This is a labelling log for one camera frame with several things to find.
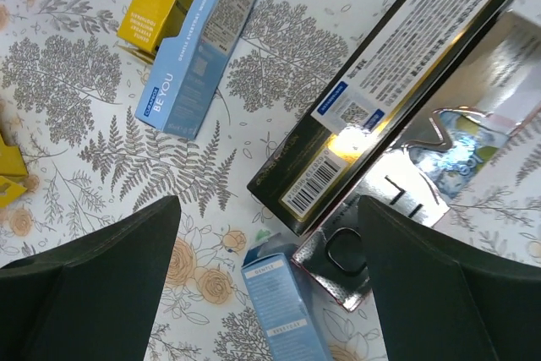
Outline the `brown red toothpaste box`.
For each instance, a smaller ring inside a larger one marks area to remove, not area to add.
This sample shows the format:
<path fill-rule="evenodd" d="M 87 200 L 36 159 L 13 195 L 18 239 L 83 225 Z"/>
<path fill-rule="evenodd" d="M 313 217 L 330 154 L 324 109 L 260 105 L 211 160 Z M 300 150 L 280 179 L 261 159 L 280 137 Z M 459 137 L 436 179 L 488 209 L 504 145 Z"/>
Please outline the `brown red toothpaste box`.
<path fill-rule="evenodd" d="M 344 309 L 369 292 L 358 202 L 371 196 L 432 227 L 454 198 L 540 109 L 540 27 L 503 13 L 443 77 L 292 262 Z"/>

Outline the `black gold toothpaste box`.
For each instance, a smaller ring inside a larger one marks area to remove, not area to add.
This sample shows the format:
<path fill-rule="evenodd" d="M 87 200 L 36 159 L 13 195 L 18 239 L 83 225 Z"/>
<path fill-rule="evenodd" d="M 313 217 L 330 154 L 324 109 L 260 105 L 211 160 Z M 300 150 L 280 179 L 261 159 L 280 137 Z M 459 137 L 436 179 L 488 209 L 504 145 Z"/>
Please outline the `black gold toothpaste box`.
<path fill-rule="evenodd" d="M 321 224 L 511 0 L 396 0 L 249 182 L 289 230 Z"/>

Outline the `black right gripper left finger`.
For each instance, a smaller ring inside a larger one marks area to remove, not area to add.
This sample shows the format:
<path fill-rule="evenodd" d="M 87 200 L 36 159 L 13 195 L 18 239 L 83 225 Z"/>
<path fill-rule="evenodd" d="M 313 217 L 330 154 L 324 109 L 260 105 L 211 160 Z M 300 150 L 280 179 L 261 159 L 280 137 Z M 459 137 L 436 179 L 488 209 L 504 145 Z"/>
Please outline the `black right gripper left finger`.
<path fill-rule="evenodd" d="M 1 268 L 3 360 L 141 360 L 181 217 L 166 196 Z"/>

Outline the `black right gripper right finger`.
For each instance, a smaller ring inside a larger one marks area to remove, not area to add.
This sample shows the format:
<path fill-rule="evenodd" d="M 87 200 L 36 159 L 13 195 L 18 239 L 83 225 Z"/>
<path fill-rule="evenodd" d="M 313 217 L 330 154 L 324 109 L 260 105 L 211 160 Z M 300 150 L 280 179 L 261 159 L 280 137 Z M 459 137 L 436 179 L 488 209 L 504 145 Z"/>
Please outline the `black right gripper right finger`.
<path fill-rule="evenodd" d="M 538 360 L 540 269 L 358 202 L 369 282 L 390 360 Z"/>

